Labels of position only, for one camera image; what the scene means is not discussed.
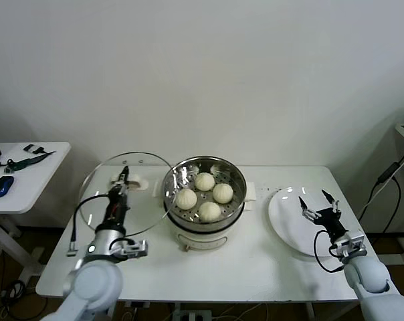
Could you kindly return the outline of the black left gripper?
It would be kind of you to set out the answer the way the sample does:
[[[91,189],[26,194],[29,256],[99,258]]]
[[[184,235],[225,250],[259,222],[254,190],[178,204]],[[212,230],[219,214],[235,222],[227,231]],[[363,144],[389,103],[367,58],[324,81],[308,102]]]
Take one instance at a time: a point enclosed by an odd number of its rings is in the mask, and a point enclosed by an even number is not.
[[[109,204],[103,219],[103,228],[113,229],[116,231],[125,231],[124,219],[128,207],[128,188],[129,167],[125,166],[120,173],[120,181],[111,183],[110,191],[108,192]]]

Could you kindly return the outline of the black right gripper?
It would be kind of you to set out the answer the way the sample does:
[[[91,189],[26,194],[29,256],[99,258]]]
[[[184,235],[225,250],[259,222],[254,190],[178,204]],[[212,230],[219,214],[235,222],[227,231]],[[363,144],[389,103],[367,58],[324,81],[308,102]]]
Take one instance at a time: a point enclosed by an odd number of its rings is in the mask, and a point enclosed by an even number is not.
[[[339,200],[336,200],[330,193],[322,190],[322,194],[328,201],[330,207],[319,210],[317,212],[308,208],[304,200],[299,197],[300,206],[302,209],[302,215],[309,221],[314,221],[315,225],[323,226],[331,241],[336,241],[345,235],[347,230],[340,222],[341,211],[339,209]]]

